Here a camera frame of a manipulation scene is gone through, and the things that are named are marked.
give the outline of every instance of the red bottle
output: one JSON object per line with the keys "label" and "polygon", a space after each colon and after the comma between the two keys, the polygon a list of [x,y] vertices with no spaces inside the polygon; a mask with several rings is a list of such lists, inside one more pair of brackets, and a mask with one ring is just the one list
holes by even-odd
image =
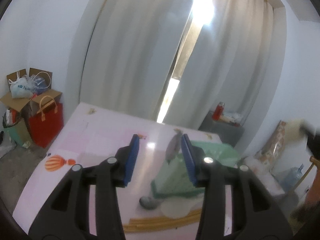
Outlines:
{"label": "red bottle", "polygon": [[212,119],[215,121],[219,120],[220,116],[222,115],[223,110],[224,110],[224,103],[220,102],[217,105],[216,110],[213,112]]}

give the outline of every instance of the hot air balloon print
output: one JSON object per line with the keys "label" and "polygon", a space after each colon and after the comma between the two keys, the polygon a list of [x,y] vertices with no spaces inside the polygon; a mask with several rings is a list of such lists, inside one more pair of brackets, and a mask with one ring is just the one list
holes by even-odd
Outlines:
{"label": "hot air balloon print", "polygon": [[68,159],[65,160],[63,157],[60,155],[54,155],[47,159],[47,161],[44,164],[44,167],[47,171],[56,171],[60,169],[63,165],[68,164],[68,165],[75,165],[76,161],[74,159]]}

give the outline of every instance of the plastic bag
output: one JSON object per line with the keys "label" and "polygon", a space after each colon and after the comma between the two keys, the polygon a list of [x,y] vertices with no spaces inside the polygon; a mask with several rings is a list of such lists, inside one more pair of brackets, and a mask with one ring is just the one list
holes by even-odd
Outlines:
{"label": "plastic bag", "polygon": [[[46,84],[45,80],[43,77],[38,76],[40,73],[46,73],[50,79],[49,85]],[[30,77],[30,81],[33,85],[33,93],[36,94],[37,96],[46,92],[49,86],[51,85],[51,78],[47,72],[41,71],[37,75],[32,75]]]}
{"label": "plastic bag", "polygon": [[29,77],[24,75],[20,78],[17,72],[17,80],[9,79],[12,98],[31,98],[33,96],[34,85],[30,82]]}

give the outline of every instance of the white curtain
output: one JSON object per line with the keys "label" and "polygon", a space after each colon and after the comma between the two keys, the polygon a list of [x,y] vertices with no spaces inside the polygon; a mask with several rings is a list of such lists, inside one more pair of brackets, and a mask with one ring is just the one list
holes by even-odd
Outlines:
{"label": "white curtain", "polygon": [[259,92],[273,30],[266,0],[213,0],[215,14],[201,29],[165,123],[197,129],[220,101],[249,114]]}
{"label": "white curtain", "polygon": [[155,119],[192,0],[107,0],[94,29],[80,100]]}

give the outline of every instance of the wooden stick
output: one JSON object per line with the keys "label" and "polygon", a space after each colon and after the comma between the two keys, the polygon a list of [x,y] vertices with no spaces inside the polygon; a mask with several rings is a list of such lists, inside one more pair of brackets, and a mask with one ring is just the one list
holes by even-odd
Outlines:
{"label": "wooden stick", "polygon": [[318,169],[320,169],[320,161],[318,161],[315,157],[311,156],[309,159]]}
{"label": "wooden stick", "polygon": [[130,219],[129,224],[123,225],[125,233],[153,232],[171,228],[183,227],[200,221],[201,209],[193,210],[186,217],[170,219],[167,217]]}
{"label": "wooden stick", "polygon": [[[199,215],[201,214],[202,209],[195,209],[192,210],[186,217],[193,216],[193,215]],[[155,223],[155,222],[161,222],[161,221],[175,221],[177,219],[172,219],[166,216],[161,217],[152,217],[152,218],[130,218],[129,224],[143,224],[143,223]]]}

